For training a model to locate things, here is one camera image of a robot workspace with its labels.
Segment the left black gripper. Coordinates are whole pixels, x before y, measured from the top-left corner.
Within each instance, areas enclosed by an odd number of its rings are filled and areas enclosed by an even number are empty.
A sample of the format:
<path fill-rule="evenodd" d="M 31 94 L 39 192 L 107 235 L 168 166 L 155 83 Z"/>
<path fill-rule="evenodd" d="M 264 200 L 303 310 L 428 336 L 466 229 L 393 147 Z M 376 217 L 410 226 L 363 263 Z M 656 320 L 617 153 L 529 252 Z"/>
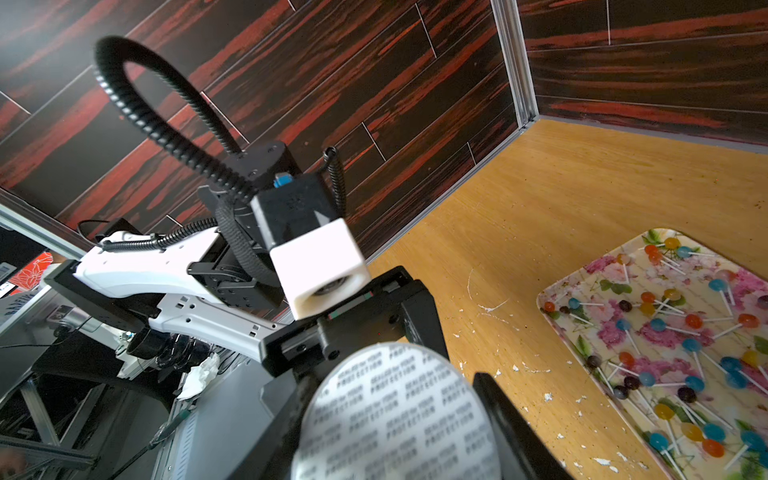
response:
<path fill-rule="evenodd" d="M 324 378 L 357 351 L 401 338 L 449 357 L 432 294 L 397 266 L 340 305 L 269 335 L 260 359 L 274 377 Z"/>

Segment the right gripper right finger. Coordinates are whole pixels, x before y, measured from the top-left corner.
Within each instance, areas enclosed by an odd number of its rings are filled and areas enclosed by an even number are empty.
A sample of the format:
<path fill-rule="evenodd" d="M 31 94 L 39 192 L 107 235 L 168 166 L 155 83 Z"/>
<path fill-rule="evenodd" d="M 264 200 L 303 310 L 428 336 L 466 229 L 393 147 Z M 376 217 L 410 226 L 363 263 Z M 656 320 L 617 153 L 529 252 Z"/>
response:
<path fill-rule="evenodd" d="M 502 479 L 571 479 L 492 375 L 476 373 L 472 387 L 489 416 Z"/>

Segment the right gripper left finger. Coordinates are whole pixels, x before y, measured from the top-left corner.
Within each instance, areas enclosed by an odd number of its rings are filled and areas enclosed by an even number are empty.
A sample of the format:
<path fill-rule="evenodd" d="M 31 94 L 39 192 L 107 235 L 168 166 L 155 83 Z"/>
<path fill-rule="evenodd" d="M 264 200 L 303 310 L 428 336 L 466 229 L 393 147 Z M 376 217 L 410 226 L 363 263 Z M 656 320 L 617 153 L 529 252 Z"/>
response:
<path fill-rule="evenodd" d="M 302 421 L 319 385 L 313 373 L 296 380 L 293 372 L 288 371 L 262 388 L 260 400 L 271 419 L 228 479 L 286 479 L 289 476 L 300 443 Z"/>

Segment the white-lidded candy jar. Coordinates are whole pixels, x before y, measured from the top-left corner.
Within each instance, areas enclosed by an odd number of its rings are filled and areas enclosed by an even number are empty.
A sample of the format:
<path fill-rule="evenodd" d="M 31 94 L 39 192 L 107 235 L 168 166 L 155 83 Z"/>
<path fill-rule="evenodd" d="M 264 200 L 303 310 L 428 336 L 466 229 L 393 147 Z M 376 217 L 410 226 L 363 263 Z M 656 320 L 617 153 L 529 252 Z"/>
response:
<path fill-rule="evenodd" d="M 499 479 L 491 422 L 438 353 L 379 343 L 338 365 L 301 425 L 294 479 Z"/>

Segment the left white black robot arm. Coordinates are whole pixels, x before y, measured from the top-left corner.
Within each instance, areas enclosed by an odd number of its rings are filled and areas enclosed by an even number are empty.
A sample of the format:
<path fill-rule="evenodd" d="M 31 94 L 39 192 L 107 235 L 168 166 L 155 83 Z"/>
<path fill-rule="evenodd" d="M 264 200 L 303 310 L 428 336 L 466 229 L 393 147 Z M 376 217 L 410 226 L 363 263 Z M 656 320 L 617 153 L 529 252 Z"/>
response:
<path fill-rule="evenodd" d="M 445 354 L 435 301 L 405 269 L 372 276 L 345 220 L 346 184 L 334 148 L 302 172 L 287 146 L 245 157 L 210 104 L 169 62 L 120 36 L 94 48 L 95 78 L 138 130 L 206 179 L 213 217 L 167 235 L 117 230 L 50 277 L 90 316 L 130 332 L 129 353 L 161 368 L 185 366 L 207 343 L 291 376 L 306 405 L 340 362 L 406 338 Z M 208 154 L 137 91 L 129 65 L 175 90 L 234 158 Z"/>

